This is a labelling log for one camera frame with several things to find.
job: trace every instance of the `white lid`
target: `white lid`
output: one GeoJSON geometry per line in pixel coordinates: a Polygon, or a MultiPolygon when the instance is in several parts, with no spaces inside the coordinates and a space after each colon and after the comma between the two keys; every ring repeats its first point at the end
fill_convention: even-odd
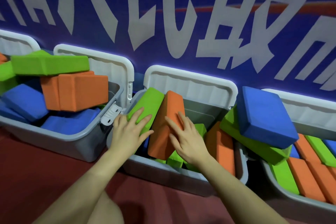
{"type": "Polygon", "coordinates": [[[292,121],[336,131],[336,102],[280,90],[263,90],[279,95],[292,121]]]}
{"type": "Polygon", "coordinates": [[[185,99],[227,109],[235,104],[238,94],[232,81],[160,65],[146,70],[143,85],[145,89],[153,87],[164,94],[172,90],[185,99]]]}
{"type": "Polygon", "coordinates": [[[40,50],[30,36],[0,29],[0,52],[6,55],[27,55],[40,50]]]}
{"type": "Polygon", "coordinates": [[[121,94],[121,107],[126,107],[132,99],[134,67],[125,57],[94,51],[82,47],[58,44],[54,48],[54,55],[88,56],[90,70],[97,75],[107,75],[110,82],[124,87],[121,94]]]}

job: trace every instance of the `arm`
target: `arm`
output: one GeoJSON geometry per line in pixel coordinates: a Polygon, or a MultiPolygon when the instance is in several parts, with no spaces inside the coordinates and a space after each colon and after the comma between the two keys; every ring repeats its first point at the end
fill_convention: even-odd
{"type": "Polygon", "coordinates": [[[176,152],[188,163],[195,165],[217,191],[232,219],[237,224],[288,224],[275,210],[253,191],[226,171],[209,153],[191,120],[179,112],[184,130],[171,119],[167,122],[176,132],[170,139],[176,152]]]}
{"type": "Polygon", "coordinates": [[[141,108],[135,112],[129,122],[125,115],[116,117],[110,149],[35,220],[34,224],[87,223],[100,195],[113,175],[153,133],[153,130],[150,130],[139,136],[142,128],[152,117],[146,116],[136,125],[135,122],[143,110],[141,108]]]}

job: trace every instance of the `hand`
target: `hand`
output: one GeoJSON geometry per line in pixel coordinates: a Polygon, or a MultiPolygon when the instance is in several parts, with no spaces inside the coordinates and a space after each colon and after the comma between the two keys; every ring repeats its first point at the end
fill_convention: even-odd
{"type": "Polygon", "coordinates": [[[203,138],[198,133],[191,120],[188,117],[185,117],[181,112],[178,112],[178,115],[183,122],[184,130],[181,130],[169,117],[165,117],[166,121],[179,138],[178,141],[173,134],[170,134],[170,140],[181,158],[195,167],[198,167],[210,154],[208,153],[203,138]]]}
{"type": "Polygon", "coordinates": [[[140,135],[141,130],[152,118],[150,114],[136,125],[135,123],[143,111],[143,107],[137,110],[128,122],[126,115],[121,114],[113,122],[113,135],[109,150],[118,154],[124,161],[134,154],[141,143],[154,132],[149,130],[140,135]]]}

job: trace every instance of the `floor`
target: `floor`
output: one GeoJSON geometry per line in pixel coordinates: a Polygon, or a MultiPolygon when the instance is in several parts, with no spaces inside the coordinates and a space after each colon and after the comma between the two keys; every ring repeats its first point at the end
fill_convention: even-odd
{"type": "MultiPolygon", "coordinates": [[[[91,166],[22,143],[0,128],[0,223],[32,223],[91,166]]],[[[120,206],[126,224],[233,223],[217,197],[195,196],[122,171],[107,193],[120,206]]]]}

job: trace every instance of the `leg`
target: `leg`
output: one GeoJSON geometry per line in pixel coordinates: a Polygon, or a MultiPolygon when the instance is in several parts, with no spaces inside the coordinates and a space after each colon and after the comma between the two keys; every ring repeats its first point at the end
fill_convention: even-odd
{"type": "Polygon", "coordinates": [[[101,194],[87,224],[124,224],[120,208],[106,194],[101,194]]]}

